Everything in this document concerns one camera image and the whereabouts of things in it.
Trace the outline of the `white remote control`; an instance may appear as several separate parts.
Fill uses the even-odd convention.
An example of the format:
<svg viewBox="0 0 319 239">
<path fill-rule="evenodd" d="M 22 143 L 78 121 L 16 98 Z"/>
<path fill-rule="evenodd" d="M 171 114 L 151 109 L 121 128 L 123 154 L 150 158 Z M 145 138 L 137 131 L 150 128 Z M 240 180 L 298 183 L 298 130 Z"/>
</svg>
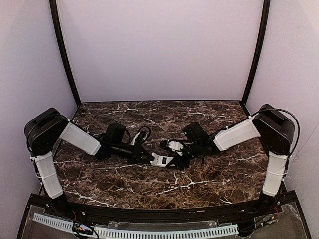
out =
<svg viewBox="0 0 319 239">
<path fill-rule="evenodd" d="M 173 159 L 173 157 L 157 155 L 154 152 L 151 155 L 157 160 L 157 167 L 165 168 L 166 165 Z"/>
</svg>

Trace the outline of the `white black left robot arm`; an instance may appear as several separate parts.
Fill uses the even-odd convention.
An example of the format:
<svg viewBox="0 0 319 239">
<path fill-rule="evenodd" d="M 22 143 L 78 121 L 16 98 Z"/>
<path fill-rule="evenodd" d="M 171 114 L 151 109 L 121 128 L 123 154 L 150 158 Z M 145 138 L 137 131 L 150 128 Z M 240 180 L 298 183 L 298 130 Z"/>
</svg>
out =
<svg viewBox="0 0 319 239">
<path fill-rule="evenodd" d="M 127 164 L 150 163 L 153 156 L 144 149 L 144 140 L 136 137 L 124 142 L 127 134 L 124 125 L 112 123 L 104 133 L 93 136 L 55 108 L 42 112 L 24 127 L 30 159 L 51 200 L 60 199 L 64 195 L 55 167 L 55 156 L 63 143 L 98 160 L 114 155 L 125 159 Z"/>
</svg>

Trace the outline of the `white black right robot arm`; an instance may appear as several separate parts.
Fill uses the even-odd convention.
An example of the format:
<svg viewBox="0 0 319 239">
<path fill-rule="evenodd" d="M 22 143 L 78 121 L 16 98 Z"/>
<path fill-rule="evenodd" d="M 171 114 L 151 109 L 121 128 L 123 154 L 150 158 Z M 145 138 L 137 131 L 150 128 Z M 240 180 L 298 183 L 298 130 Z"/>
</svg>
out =
<svg viewBox="0 0 319 239">
<path fill-rule="evenodd" d="M 246 119 L 212 134 L 197 122 L 186 126 L 182 132 L 186 140 L 170 139 L 160 144 L 161 148 L 175 154 L 167 168 L 184 169 L 192 158 L 219 155 L 235 146 L 255 142 L 268 158 L 261 193 L 275 197 L 299 142 L 300 124 L 291 112 L 265 104 Z"/>
</svg>

